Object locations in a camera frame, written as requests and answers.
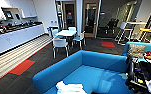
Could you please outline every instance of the blue sofa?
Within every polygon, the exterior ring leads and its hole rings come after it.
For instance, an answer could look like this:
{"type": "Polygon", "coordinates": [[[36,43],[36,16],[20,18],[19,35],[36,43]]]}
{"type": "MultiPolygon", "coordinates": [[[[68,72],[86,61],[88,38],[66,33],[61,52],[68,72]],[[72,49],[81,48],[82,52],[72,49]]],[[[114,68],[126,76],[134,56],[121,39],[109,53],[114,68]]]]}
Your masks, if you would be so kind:
{"type": "Polygon", "coordinates": [[[126,56],[78,51],[33,77],[41,94],[57,94],[56,84],[82,84],[87,94],[134,94],[125,85],[126,56]]]}
{"type": "MultiPolygon", "coordinates": [[[[135,45],[143,45],[146,46],[144,52],[151,51],[151,43],[144,43],[144,42],[127,42],[125,44],[124,50],[123,50],[123,55],[126,56],[129,48],[129,44],[135,44],[135,45]]],[[[144,58],[139,58],[138,61],[145,61],[144,58]]]]}

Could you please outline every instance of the countertop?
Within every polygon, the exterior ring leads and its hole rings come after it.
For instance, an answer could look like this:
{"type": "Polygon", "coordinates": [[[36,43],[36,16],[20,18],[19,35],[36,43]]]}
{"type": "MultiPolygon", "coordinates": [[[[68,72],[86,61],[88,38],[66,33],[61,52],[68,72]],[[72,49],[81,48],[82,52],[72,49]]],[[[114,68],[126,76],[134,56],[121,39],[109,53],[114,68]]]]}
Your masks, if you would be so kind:
{"type": "Polygon", "coordinates": [[[42,24],[42,23],[35,23],[35,24],[32,24],[32,25],[25,25],[25,26],[12,26],[12,27],[8,28],[4,33],[0,33],[0,35],[8,33],[8,32],[13,32],[13,31],[17,31],[17,30],[21,30],[21,29],[25,29],[25,28],[29,28],[29,27],[33,27],[33,26],[37,26],[37,25],[40,25],[40,24],[42,24]]]}

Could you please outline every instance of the white chair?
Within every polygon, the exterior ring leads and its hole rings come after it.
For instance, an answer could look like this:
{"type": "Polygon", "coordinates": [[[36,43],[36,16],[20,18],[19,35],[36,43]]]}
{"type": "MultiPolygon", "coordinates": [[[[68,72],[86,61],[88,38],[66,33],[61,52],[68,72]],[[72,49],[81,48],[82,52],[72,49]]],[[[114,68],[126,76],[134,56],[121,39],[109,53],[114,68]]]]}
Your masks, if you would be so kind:
{"type": "Polygon", "coordinates": [[[69,31],[76,31],[76,27],[68,27],[69,31]]]}
{"type": "Polygon", "coordinates": [[[66,39],[53,39],[53,53],[54,53],[54,58],[55,58],[55,48],[59,47],[65,47],[66,52],[67,52],[67,57],[68,57],[68,42],[66,42],[66,39]]]}
{"type": "Polygon", "coordinates": [[[60,36],[60,35],[56,35],[58,33],[58,29],[54,29],[52,31],[52,36],[53,38],[63,38],[63,36],[60,36]]]}
{"type": "Polygon", "coordinates": [[[120,31],[118,32],[118,34],[117,34],[117,36],[116,36],[116,38],[115,38],[115,41],[118,41],[118,44],[121,44],[120,41],[121,41],[121,39],[122,39],[122,37],[123,37],[125,31],[130,31],[129,36],[127,37],[127,38],[129,39],[129,41],[130,41],[131,31],[132,31],[133,29],[125,28],[126,25],[127,25],[127,22],[122,22],[122,23],[121,23],[120,31]]]}
{"type": "Polygon", "coordinates": [[[149,42],[151,43],[151,36],[150,36],[150,40],[146,38],[146,36],[147,36],[146,33],[151,33],[151,27],[150,27],[150,29],[140,28],[140,31],[143,31],[143,32],[144,32],[144,34],[143,34],[143,36],[141,37],[140,41],[142,41],[142,39],[144,38],[144,41],[147,40],[147,41],[149,41],[149,42]]]}
{"type": "Polygon", "coordinates": [[[76,36],[73,41],[79,41],[80,42],[80,48],[82,49],[82,46],[81,46],[81,41],[84,40],[84,45],[86,46],[85,44],[85,38],[84,38],[84,33],[85,31],[83,31],[80,36],[76,36]]]}

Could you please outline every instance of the glass door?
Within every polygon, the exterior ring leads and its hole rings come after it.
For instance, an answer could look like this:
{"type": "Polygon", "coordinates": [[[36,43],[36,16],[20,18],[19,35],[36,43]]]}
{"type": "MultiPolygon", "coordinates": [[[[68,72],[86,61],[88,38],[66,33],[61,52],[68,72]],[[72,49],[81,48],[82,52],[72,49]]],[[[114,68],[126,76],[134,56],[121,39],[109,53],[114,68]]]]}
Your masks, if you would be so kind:
{"type": "Polygon", "coordinates": [[[84,0],[83,31],[85,37],[94,37],[97,25],[98,0],[84,0]]]}
{"type": "Polygon", "coordinates": [[[75,1],[63,1],[64,29],[76,27],[76,3],[75,1]]]}

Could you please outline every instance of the red rug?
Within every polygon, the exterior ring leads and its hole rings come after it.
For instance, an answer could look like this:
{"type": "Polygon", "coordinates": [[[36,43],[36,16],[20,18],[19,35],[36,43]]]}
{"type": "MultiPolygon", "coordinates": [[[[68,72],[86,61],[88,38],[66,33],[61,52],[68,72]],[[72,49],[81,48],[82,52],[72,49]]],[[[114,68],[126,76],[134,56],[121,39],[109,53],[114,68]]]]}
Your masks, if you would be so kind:
{"type": "Polygon", "coordinates": [[[9,73],[21,75],[24,71],[26,71],[34,63],[35,63],[35,61],[24,60],[19,65],[17,65],[14,69],[12,69],[9,73]]]}
{"type": "Polygon", "coordinates": [[[115,47],[112,42],[101,42],[101,44],[102,46],[105,46],[105,47],[115,47]]]}

